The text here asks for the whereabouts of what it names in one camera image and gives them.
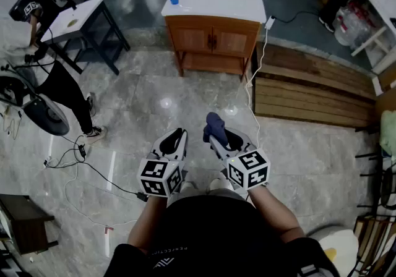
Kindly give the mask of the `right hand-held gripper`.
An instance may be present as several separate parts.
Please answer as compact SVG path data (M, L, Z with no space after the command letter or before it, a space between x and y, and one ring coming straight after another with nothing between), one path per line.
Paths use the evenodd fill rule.
M209 137L211 149L225 161L227 178L244 190L267 185L270 175L270 161L261 148L239 130L226 128L228 147L224 147L213 135ZM234 151L244 151L235 156Z

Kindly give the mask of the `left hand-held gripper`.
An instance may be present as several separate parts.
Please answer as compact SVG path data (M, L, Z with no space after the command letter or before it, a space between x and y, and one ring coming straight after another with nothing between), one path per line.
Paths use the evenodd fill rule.
M151 153L140 162L137 180L147 195L170 198L184 180L188 134L173 129L154 141Z

